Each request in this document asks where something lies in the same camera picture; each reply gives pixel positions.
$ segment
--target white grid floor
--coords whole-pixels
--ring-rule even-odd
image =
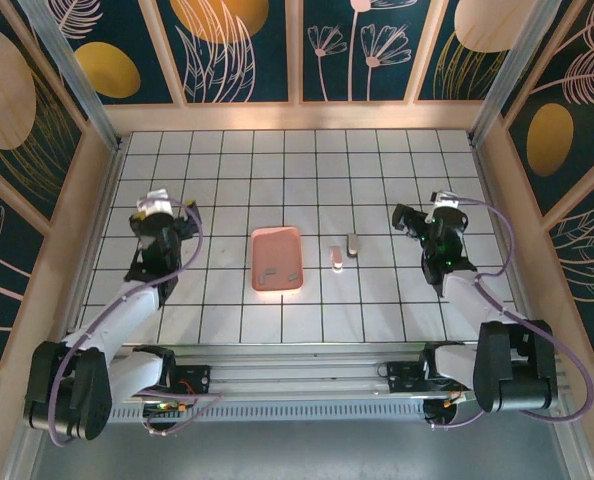
[[[397,203],[430,204],[449,189],[483,199],[465,132],[435,130],[197,131],[133,134],[79,322],[116,293],[137,240],[135,202],[166,188],[197,201],[206,241],[162,310],[130,343],[265,344],[474,340],[477,333],[437,297],[419,265],[421,248],[390,226]],[[482,271],[502,263],[490,217],[463,206],[465,245]],[[291,225],[302,234],[305,283],[292,296],[260,298],[251,287],[249,235]],[[331,269],[330,247],[357,259]],[[188,255],[196,240],[185,242]],[[512,302],[508,280],[491,287]]]

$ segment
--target metal bracket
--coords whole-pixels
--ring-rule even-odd
[[[426,378],[424,365],[416,362],[386,363],[390,393],[454,392],[464,386],[449,378]]]

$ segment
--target pink tray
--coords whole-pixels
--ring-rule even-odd
[[[260,293],[294,293],[304,284],[301,235],[295,227],[259,228],[251,235],[252,283]]]

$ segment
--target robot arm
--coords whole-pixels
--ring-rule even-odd
[[[393,227],[422,246],[421,265],[426,281],[453,304],[479,332],[477,350],[451,342],[427,345],[423,358],[427,378],[453,379],[475,393],[486,412],[547,409],[557,402],[552,344],[513,322],[503,303],[478,278],[477,269],[463,256],[463,233],[468,217],[458,210],[455,195],[438,192],[426,214],[398,205]],[[482,288],[494,303],[477,289]],[[525,317],[512,311],[515,316]],[[533,321],[550,333],[543,321]]]
[[[165,190],[150,192],[147,197],[168,198]],[[188,206],[200,219],[197,206]],[[139,243],[125,283],[109,305],[136,286],[179,270],[181,243],[199,230],[192,218],[175,218],[170,202],[164,200],[139,208],[129,221]],[[113,403],[147,387],[168,388],[175,369],[170,350],[142,345],[128,357],[111,362],[131,333],[161,308],[176,284],[177,278],[172,278],[125,297],[93,334],[82,327],[59,343],[39,345],[33,354],[24,405],[27,425],[48,428],[48,401],[57,367],[84,335],[88,338],[69,362],[59,385],[55,419],[59,433],[92,440],[106,425]]]

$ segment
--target yellow oval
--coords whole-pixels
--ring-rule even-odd
[[[547,103],[535,114],[528,129],[528,165],[547,177],[562,166],[573,143],[573,117],[556,103]]]
[[[509,50],[539,0],[460,0],[455,11],[457,40],[482,53]]]
[[[139,70],[117,47],[104,42],[91,42],[75,51],[81,68],[97,93],[112,98],[134,95],[141,86]]]
[[[0,150],[19,147],[33,128],[37,98],[33,72],[0,32]]]
[[[210,43],[234,43],[241,35],[226,21],[222,2],[235,27],[238,17],[251,37],[266,23],[268,0],[170,0],[170,5],[179,21],[196,37]]]

